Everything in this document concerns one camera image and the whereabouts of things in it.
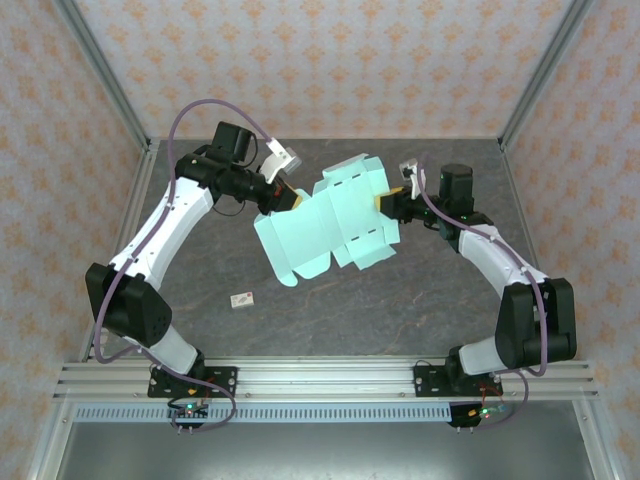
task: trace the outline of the purple cable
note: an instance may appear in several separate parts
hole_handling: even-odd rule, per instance
[[[118,353],[112,355],[111,357],[108,357],[108,358],[104,357],[102,355],[102,352],[100,351],[100,332],[102,331],[102,324],[104,323],[104,318],[105,318],[105,316],[107,314],[107,309],[109,307],[109,303],[111,302],[111,299],[113,298],[113,295],[115,294],[116,289],[118,288],[118,285],[119,285],[120,281],[122,280],[122,277],[126,273],[127,269],[133,263],[133,259],[135,259],[138,255],[140,255],[140,252],[144,249],[144,247],[147,246],[147,244],[151,241],[151,239],[158,232],[158,230],[160,230],[160,228],[162,227],[162,224],[164,223],[164,221],[166,220],[167,216],[169,215],[169,212],[171,211],[171,206],[173,205],[173,200],[174,200],[175,193],[176,193],[176,173],[175,173],[175,163],[176,162],[175,162],[175,155],[173,153],[173,138],[174,138],[176,130],[178,128],[178,124],[180,123],[180,120],[182,120],[182,117],[184,117],[185,114],[189,110],[191,110],[194,107],[197,107],[198,105],[204,105],[204,104],[209,104],[209,103],[222,105],[224,107],[230,108],[234,112],[236,112],[239,115],[241,115],[245,120],[247,120],[260,133],[260,135],[267,142],[271,140],[271,136],[260,125],[258,125],[249,115],[247,115],[240,108],[236,107],[235,105],[233,105],[233,104],[231,104],[229,102],[225,102],[224,100],[218,100],[218,99],[215,99],[215,98],[205,98],[205,99],[202,99],[202,100],[196,100],[195,102],[190,103],[189,105],[187,105],[186,107],[184,107],[180,111],[180,113],[178,114],[176,119],[173,121],[173,124],[171,125],[171,130],[169,130],[169,137],[167,139],[167,157],[168,157],[168,160],[169,160],[169,198],[167,199],[167,204],[166,204],[164,210],[162,210],[162,213],[161,213],[160,217],[158,218],[158,221],[151,228],[149,233],[142,239],[142,241],[138,244],[138,246],[133,250],[133,252],[131,252],[130,258],[122,265],[122,268],[120,268],[120,270],[116,273],[116,276],[114,277],[113,281],[111,282],[111,285],[109,285],[109,288],[107,289],[107,293],[104,296],[104,300],[102,301],[102,305],[100,305],[100,310],[98,311],[98,317],[96,318],[95,329],[94,329],[94,332],[93,332],[93,346],[94,346],[94,352],[95,352],[96,360],[98,360],[99,363],[111,363],[114,360],[117,360],[118,358],[120,358],[120,357],[122,357],[124,355],[127,355],[127,354],[133,352],[134,350],[136,350],[138,348],[135,345],[131,345],[130,347],[127,347],[127,348],[119,351]],[[151,360],[154,363],[157,363],[158,365],[161,364],[161,362],[159,362],[156,358],[154,358],[153,355],[151,355],[150,353],[148,353],[145,350],[142,350],[142,351],[144,352],[145,356],[149,360]],[[170,369],[170,368],[168,368],[166,366],[162,366],[162,369],[165,370],[166,372],[168,372],[169,374],[173,375],[174,377],[180,379],[180,380],[184,380],[186,382],[194,383],[194,384],[197,384],[197,385],[202,385],[202,386],[205,386],[207,388],[215,388],[215,389],[219,390],[225,396],[229,397],[229,399],[231,400],[232,409],[231,409],[231,413],[229,414],[229,416],[227,416],[224,420],[222,420],[222,421],[220,421],[218,423],[207,425],[206,427],[201,427],[201,428],[198,429],[198,431],[211,430],[212,428],[216,428],[216,427],[219,427],[221,425],[224,425],[229,420],[231,420],[231,418],[233,418],[233,416],[235,415],[235,413],[237,411],[237,409],[236,409],[236,401],[233,398],[233,396],[227,390],[225,390],[224,388],[219,387],[218,385],[215,385],[213,383],[204,382],[202,380],[197,380],[195,378],[187,377],[186,375],[182,375],[182,374],[180,374],[178,372],[175,372],[174,370],[172,370],[172,369]],[[174,425],[174,427],[176,426],[176,424],[175,424],[175,415],[174,415],[172,424]]]
[[[524,268],[524,264],[520,261],[520,258],[518,257],[518,255],[511,249],[511,247],[509,247],[509,245],[507,245],[504,242],[501,242],[498,239],[491,239],[491,235],[482,232],[480,230],[477,230],[473,227],[470,227],[468,225],[465,225],[464,223],[461,223],[451,217],[449,217],[448,215],[442,213],[431,201],[431,199],[429,198],[429,196],[427,195],[426,192],[426,188],[425,188],[425,182],[423,182],[422,180],[422,175],[424,174],[424,161],[427,160],[429,157],[428,153],[423,153],[422,156],[420,157],[420,160],[418,161],[418,187],[420,188],[420,194],[422,195],[422,198],[424,199],[424,201],[427,203],[427,205],[429,206],[429,208],[431,209],[431,211],[433,211],[433,213],[435,213],[438,217],[440,217],[441,219],[443,219],[444,221],[450,223],[451,225],[454,225],[458,228],[461,228],[462,230],[467,230],[468,232],[471,232],[475,235],[479,235],[482,238],[485,238],[487,240],[489,240],[492,243],[495,243],[496,245],[498,245],[498,247],[500,247],[502,250],[504,250],[504,252],[507,253],[507,255],[509,255],[509,257],[511,257],[511,259],[516,263],[516,265],[518,265],[518,268],[520,268],[522,270],[522,268]],[[527,277],[527,280],[529,280],[529,282],[531,283],[531,287],[533,288],[533,294],[536,297],[536,305],[538,306],[538,314],[540,315],[540,370],[536,371],[533,370],[532,368],[526,367],[525,370],[527,372],[529,372],[531,375],[536,376],[536,377],[541,377],[545,374],[545,372],[547,371],[547,349],[548,349],[548,340],[547,340],[547,315],[546,312],[544,310],[544,301],[542,300],[542,293],[540,292],[540,287],[538,286],[538,283],[536,282],[535,278],[533,277],[533,275],[531,274],[531,272],[529,272],[528,269],[524,270],[524,275]]]

